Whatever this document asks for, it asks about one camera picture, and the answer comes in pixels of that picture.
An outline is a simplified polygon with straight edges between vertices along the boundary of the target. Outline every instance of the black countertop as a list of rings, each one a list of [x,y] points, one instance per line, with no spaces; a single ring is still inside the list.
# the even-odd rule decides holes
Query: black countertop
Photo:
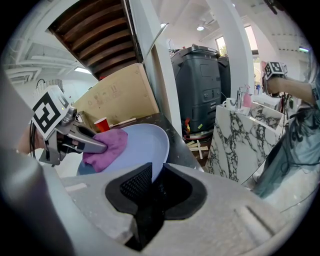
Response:
[[[148,115],[135,121],[117,125],[116,128],[123,128],[136,124],[156,125],[161,127],[166,132],[170,144],[169,154],[166,160],[167,163],[185,166],[199,171],[203,170],[197,159],[185,144],[184,140],[179,136],[176,129],[172,126],[164,114],[157,113]]]

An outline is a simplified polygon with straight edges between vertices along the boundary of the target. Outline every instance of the wooden staircase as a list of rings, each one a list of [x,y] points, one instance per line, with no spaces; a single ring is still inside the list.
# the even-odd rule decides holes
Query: wooden staircase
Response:
[[[49,30],[98,80],[142,62],[128,0],[80,0]]]

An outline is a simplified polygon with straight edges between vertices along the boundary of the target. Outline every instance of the white mug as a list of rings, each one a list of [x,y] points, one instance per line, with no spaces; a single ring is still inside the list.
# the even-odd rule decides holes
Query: white mug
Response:
[[[235,111],[236,110],[236,99],[235,98],[226,98],[226,100],[222,103],[224,107],[228,110]]]

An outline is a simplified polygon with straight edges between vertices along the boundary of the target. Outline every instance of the ceiling light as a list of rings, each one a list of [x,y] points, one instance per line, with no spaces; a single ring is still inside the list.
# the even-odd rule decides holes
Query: ceiling light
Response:
[[[309,50],[307,48],[303,48],[302,46],[299,47],[300,52],[308,53]]]
[[[87,74],[91,74],[91,72],[87,69],[81,68],[81,67],[77,67],[74,71],[78,71],[78,72],[83,72],[83,73],[87,73]]]

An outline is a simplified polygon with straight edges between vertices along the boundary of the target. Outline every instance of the purple cloth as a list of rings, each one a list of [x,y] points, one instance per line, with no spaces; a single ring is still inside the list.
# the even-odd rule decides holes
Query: purple cloth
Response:
[[[98,142],[108,146],[103,153],[83,153],[82,160],[85,164],[90,164],[97,173],[107,168],[122,154],[127,146],[128,134],[121,129],[112,129],[98,133],[93,137]]]

